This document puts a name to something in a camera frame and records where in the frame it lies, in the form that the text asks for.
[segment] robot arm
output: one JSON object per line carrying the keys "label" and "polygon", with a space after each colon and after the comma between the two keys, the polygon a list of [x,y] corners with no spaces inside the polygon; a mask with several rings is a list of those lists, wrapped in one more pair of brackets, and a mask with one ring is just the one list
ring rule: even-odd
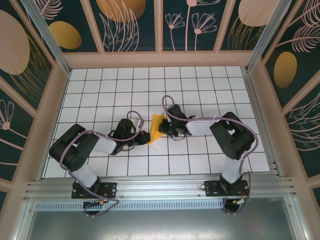
{"label": "robot arm", "polygon": [[[183,121],[169,115],[170,121],[163,119],[159,125],[159,132],[169,136],[178,136],[178,134],[187,136],[213,135],[225,154],[221,187],[226,192],[234,189],[236,187],[235,183],[242,177],[242,156],[250,150],[252,143],[255,141],[254,135],[247,128],[231,121],[216,121],[214,118],[198,119],[196,116],[187,118],[178,104],[168,107],[167,111],[174,117],[194,120]],[[241,122],[232,112],[227,112],[223,117]]]}
{"label": "robot arm", "polygon": [[[116,130],[113,131],[112,137],[119,140],[128,139],[136,134],[135,131],[139,124],[139,121],[125,118],[121,119]],[[53,143],[49,150],[50,156],[59,162],[63,152],[71,141],[84,131],[86,131],[84,127],[79,124],[74,124]],[[92,151],[98,151],[116,155],[123,150],[124,146],[132,147],[135,145],[143,145],[149,141],[150,134],[145,131],[141,131],[135,138],[129,141],[114,141],[101,135],[86,133],[70,147],[63,158],[62,164],[67,167],[86,188],[96,194],[100,189],[100,178],[91,171],[86,163],[90,153]]]}

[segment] white grid mat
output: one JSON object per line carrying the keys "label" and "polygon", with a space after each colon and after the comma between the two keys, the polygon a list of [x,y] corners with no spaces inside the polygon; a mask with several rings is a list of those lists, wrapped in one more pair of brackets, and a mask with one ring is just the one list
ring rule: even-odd
{"label": "white grid mat", "polygon": [[[72,70],[53,140],[75,123],[108,134],[130,110],[141,114],[143,130],[149,132],[152,115],[164,112],[165,94],[173,97],[187,117],[233,112],[259,133],[238,66],[97,68]],[[245,160],[244,172],[270,171],[258,138],[259,146]],[[224,161],[213,136],[187,136],[181,141],[164,136],[150,146],[136,146],[116,156],[92,152],[88,164],[105,177],[221,173]],[[48,158],[43,177],[65,176],[59,164]]]}

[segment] leaf illustration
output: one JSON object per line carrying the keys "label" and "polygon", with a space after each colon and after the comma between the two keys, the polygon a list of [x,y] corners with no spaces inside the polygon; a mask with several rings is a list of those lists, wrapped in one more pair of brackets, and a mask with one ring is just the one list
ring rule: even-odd
{"label": "leaf illustration", "polygon": [[320,0],[308,0],[302,14],[302,21],[309,27],[320,22]]}
{"label": "leaf illustration", "polygon": [[300,120],[305,119],[308,114],[314,115],[314,112],[319,110],[319,107],[320,107],[320,93],[306,105],[292,109],[288,113],[289,117],[287,117],[286,120],[289,125],[296,124]]}
{"label": "leaf illustration", "polygon": [[113,49],[115,48],[115,41],[114,41],[114,34],[113,31],[110,28],[110,23],[109,23],[109,19],[105,19],[104,16],[102,16],[100,13],[100,18],[103,22],[103,26],[104,26],[104,37],[103,37],[103,46],[106,48],[106,50],[108,52],[112,52]]}
{"label": "leaf illustration", "polygon": [[115,0],[100,1],[103,10],[110,16],[101,14],[104,25],[103,46],[107,52],[135,51],[139,44],[139,27],[135,14],[122,2],[122,10]]}
{"label": "leaf illustration", "polygon": [[34,0],[42,17],[47,20],[53,20],[61,11],[61,0]]}
{"label": "leaf illustration", "polygon": [[298,150],[320,148],[320,93],[306,105],[292,109],[287,122]]}
{"label": "leaf illustration", "polygon": [[320,43],[320,25],[300,27],[290,41],[295,52],[310,53]]}

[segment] enclosure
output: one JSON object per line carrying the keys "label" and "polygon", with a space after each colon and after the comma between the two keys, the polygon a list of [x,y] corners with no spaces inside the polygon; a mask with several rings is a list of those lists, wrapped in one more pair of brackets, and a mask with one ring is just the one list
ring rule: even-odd
{"label": "enclosure", "polygon": [[[319,0],[3,0],[1,239],[319,239],[319,26]],[[165,95],[256,133],[246,209],[228,215],[202,188],[225,168],[216,137],[164,134],[91,152],[119,204],[87,218],[50,147],[74,124],[108,135],[129,111],[151,133]]]}

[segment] black grid line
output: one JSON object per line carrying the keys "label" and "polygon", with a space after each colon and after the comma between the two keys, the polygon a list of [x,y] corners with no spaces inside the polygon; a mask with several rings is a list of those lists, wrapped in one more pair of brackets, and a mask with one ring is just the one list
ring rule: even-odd
{"label": "black grid line", "polygon": [[[208,79],[210,78],[209,76],[197,76],[197,77],[168,77],[167,79]],[[227,77],[227,76],[215,76],[214,77],[215,79],[227,79],[227,78],[230,78],[230,79],[238,79],[238,78],[242,78],[241,76],[230,76],[230,77]],[[150,80],[150,79],[163,79],[162,77],[158,77],[158,78],[150,78],[150,76],[148,78],[143,78],[143,77],[136,77],[136,78],[121,78],[121,79],[85,79],[85,80],[70,80],[70,82],[81,82],[81,81],[112,81],[112,80],[119,80],[119,81],[122,81],[122,80],[132,80],[132,79],[147,79],[147,80]]]}
{"label": "black grid line", "polygon": [[[84,78],[84,79],[87,78],[87,74],[88,74],[88,69],[85,71],[85,78]],[[77,123],[78,117],[79,117],[79,112],[80,112],[80,107],[81,107],[81,101],[82,101],[82,97],[83,97],[83,95],[84,95],[85,84],[86,84],[86,81],[84,81],[84,83],[83,83],[83,88],[82,88],[82,93],[81,93],[81,98],[80,98],[78,113],[77,113],[77,115],[76,115],[76,120],[75,120],[76,123]]]}
{"label": "black grid line", "polygon": [[[255,154],[264,154],[264,151],[255,151]],[[155,155],[150,155],[150,157],[163,157],[163,156],[195,156],[195,155],[224,155],[223,153],[171,153],[171,154],[155,154]],[[133,155],[130,157],[147,157],[148,155],[145,154],[137,154],[137,155]],[[106,158],[107,155],[103,155],[103,156],[90,156],[90,158]],[[123,155],[115,155],[115,156],[111,156],[112,158],[125,158],[126,156]]]}
{"label": "black grid line", "polygon": [[[108,94],[113,94],[114,92],[101,92],[101,93],[108,93]],[[202,103],[201,105],[232,105],[234,103]],[[242,102],[242,103],[237,103],[238,105],[248,105],[250,103],[247,102]],[[199,103],[189,103],[189,104],[185,104],[185,105],[200,105]],[[152,104],[152,105],[134,105],[134,107],[152,107],[152,106],[161,106],[162,104]],[[106,106],[98,106],[98,108],[105,108],[105,107],[131,107],[130,105],[106,105]],[[64,106],[62,107],[62,109],[75,109],[78,108],[77,106]],[[82,106],[82,108],[96,108],[96,106]]]}
{"label": "black grid line", "polygon": [[[172,79],[181,79],[182,80],[182,79],[190,79],[190,78],[172,78]],[[233,89],[233,90],[231,90],[231,89],[219,89],[219,90],[214,89],[214,90],[198,90],[198,91],[201,91],[201,92],[212,92],[212,91],[221,91],[221,92],[226,91],[226,92],[229,92],[229,91],[234,91],[234,92],[237,92],[237,91],[243,91],[243,90],[245,90],[245,89]],[[159,90],[159,91],[117,91],[117,90],[115,90],[115,91],[84,92],[84,94],[113,94],[113,93],[126,94],[126,93],[131,93],[131,92],[133,92],[133,93],[161,93],[161,92],[164,92],[164,91],[163,90]],[[168,90],[168,92],[197,92],[197,90]],[[66,95],[76,95],[76,94],[81,94],[81,92],[68,92],[68,93],[66,93]]]}
{"label": "black grid line", "polygon": [[190,135],[188,136],[188,138],[197,138],[197,137],[205,137],[206,135]]}
{"label": "black grid line", "polygon": [[250,167],[250,172],[252,173],[252,167],[251,167],[251,162],[250,162],[250,156],[248,156],[247,158],[248,158],[248,163],[249,163],[249,167]]}
{"label": "black grid line", "polygon": [[[67,90],[68,90],[69,83],[70,83],[70,81],[68,81],[68,83],[67,83],[67,85],[66,85],[65,92],[67,92]],[[61,118],[63,106],[64,106],[64,104],[65,104],[66,96],[67,96],[67,94],[64,94],[64,95],[63,95],[63,100],[62,100],[61,108],[60,108],[60,110],[59,110],[58,119],[57,119],[57,122],[56,122],[56,124],[55,124],[55,129],[54,129],[54,133],[53,133],[53,138],[55,138],[55,137],[56,137],[56,134],[57,134],[58,124],[59,124],[59,122],[60,122],[60,118]]]}
{"label": "black grid line", "polygon": [[[184,94],[182,93],[182,106],[183,106],[183,112],[185,111],[185,102],[184,102]],[[190,157],[189,157],[189,144],[188,144],[188,136],[186,138],[186,152],[188,153],[188,165],[189,165],[189,174],[191,174],[191,167],[190,167]]]}
{"label": "black grid line", "polygon": [[210,67],[210,73],[211,73],[211,77],[212,77],[212,83],[213,83],[213,89],[214,89],[214,94],[215,94],[215,100],[216,100],[216,104],[218,105],[218,111],[219,111],[219,116],[221,116],[221,112],[220,112],[220,108],[219,108],[219,102],[218,102],[218,97],[217,97],[217,92],[216,92],[216,87],[215,87],[215,81],[214,81],[214,78],[213,78],[213,74],[212,74],[212,69]]}
{"label": "black grid line", "polygon": [[[164,95],[167,95],[167,85],[166,85],[166,70],[163,68],[164,76]],[[164,99],[165,107],[167,107],[167,98]],[[170,158],[169,158],[169,137],[166,136],[167,152],[168,152],[168,174],[170,175]]]}
{"label": "black grid line", "polygon": [[[198,87],[198,94],[199,94],[199,101],[200,101],[200,109],[201,109],[201,115],[202,117],[204,116],[204,113],[202,111],[202,104],[201,104],[201,98],[200,98],[200,91],[199,91],[199,83],[198,80],[196,81],[196,85]],[[211,172],[211,164],[210,164],[210,158],[209,158],[209,149],[208,149],[208,142],[207,142],[207,136],[204,136],[205,139],[205,146],[206,146],[206,153],[207,153],[207,157],[208,157],[208,162],[209,162],[209,169],[210,169],[210,173]]]}
{"label": "black grid line", "polygon": [[[228,83],[229,83],[229,86],[230,86],[230,89],[231,89],[231,84],[230,84],[230,81],[229,81],[229,75],[228,75],[228,72],[227,72],[227,68],[225,68],[225,71],[226,71],[226,75],[228,76]],[[236,106],[236,101],[235,101],[235,98],[234,98],[234,93],[232,92],[232,89],[231,89],[231,95],[232,95],[232,99],[233,99],[233,104],[234,104],[234,108],[235,108],[235,112],[236,112],[236,115],[238,115],[238,110],[237,110],[237,106]]]}
{"label": "black grid line", "polygon": [[[148,67],[148,90],[150,92],[150,67]],[[150,108],[149,108],[149,105],[150,105],[150,94],[148,93],[148,130],[150,131],[150,124],[149,124],[149,118],[150,118]],[[149,161],[149,146],[148,146],[148,176],[150,175],[150,161]]]}
{"label": "black grid line", "polygon": [[[185,106],[200,106],[200,104],[194,104],[194,105],[185,105]],[[253,117],[241,117],[241,119],[254,119]],[[118,123],[119,121],[62,121],[62,122],[58,122],[57,124],[96,124],[96,123]]]}
{"label": "black grid line", "polygon": [[[132,69],[132,83],[131,83],[131,106],[130,106],[130,111],[132,111],[132,100],[134,98],[133,90],[134,90],[134,74],[135,74],[135,68]],[[129,158],[130,158],[130,150],[127,152],[128,153],[128,165],[126,167],[126,175],[129,176]]]}
{"label": "black grid line", "polygon": [[[117,71],[116,71],[117,81],[115,82],[115,90],[117,90],[118,73],[119,73],[119,68],[118,68]],[[111,130],[113,129],[113,125],[114,125],[113,121],[114,121],[114,115],[115,115],[115,103],[116,103],[116,93],[114,93],[114,100],[113,100]],[[108,155],[108,164],[107,164],[107,166],[106,166],[106,176],[108,176],[109,162],[110,162],[110,155]]]}
{"label": "black grid line", "polygon": [[[103,74],[104,70],[102,69],[101,71],[101,76],[100,78],[102,79],[102,74]],[[98,102],[99,102],[99,97],[100,97],[100,88],[101,88],[101,80],[100,80],[100,85],[99,85],[99,93],[98,93],[98,98],[96,100],[96,107],[95,107],[95,113],[94,113],[94,119],[93,119],[93,125],[92,125],[92,130],[94,131],[95,129],[95,123],[96,123],[96,116],[97,116],[97,110],[98,110]]]}

